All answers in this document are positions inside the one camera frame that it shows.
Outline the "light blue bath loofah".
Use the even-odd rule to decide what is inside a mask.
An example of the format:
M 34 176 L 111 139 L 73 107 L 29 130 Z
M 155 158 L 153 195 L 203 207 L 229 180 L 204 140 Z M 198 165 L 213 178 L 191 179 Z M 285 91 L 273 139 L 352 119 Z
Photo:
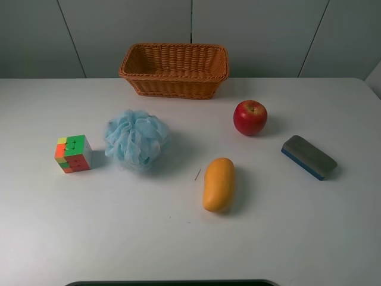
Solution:
M 144 110 L 126 110 L 107 123 L 105 156 L 120 167 L 149 170 L 170 143 L 169 127 Z

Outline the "orange wicker basket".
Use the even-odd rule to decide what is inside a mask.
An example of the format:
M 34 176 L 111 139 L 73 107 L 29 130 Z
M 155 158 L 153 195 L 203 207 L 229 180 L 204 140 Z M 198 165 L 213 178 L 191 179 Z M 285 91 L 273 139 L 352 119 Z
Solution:
M 211 99 L 229 77 L 227 50 L 204 43 L 137 43 L 119 68 L 138 95 Z

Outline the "colourful puzzle cube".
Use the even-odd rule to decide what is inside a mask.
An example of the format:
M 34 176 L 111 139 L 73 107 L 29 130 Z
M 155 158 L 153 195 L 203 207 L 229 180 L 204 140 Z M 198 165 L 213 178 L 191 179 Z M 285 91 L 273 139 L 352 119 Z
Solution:
M 64 173 L 90 170 L 92 149 L 85 135 L 59 138 L 54 159 Z

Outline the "yellow mango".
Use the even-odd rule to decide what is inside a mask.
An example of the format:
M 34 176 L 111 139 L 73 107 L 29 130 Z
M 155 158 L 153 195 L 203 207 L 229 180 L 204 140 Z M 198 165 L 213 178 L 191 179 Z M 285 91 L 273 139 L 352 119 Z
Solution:
M 204 176 L 202 204 L 213 213 L 228 209 L 235 194 L 235 166 L 228 158 L 217 158 L 207 167 Z

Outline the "red apple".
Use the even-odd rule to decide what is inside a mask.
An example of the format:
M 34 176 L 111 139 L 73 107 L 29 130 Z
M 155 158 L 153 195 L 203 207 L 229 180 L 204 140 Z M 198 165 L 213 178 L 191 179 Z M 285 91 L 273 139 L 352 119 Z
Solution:
M 233 113 L 233 124 L 245 136 L 254 136 L 262 131 L 267 122 L 266 108 L 254 100 L 240 102 Z

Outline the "grey blue board eraser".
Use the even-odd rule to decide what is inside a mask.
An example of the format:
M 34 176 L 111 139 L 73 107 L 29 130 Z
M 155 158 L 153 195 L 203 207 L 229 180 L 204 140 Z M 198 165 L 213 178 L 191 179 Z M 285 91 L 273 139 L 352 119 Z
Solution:
M 334 159 L 299 135 L 289 138 L 281 152 L 320 181 L 328 178 L 338 166 Z

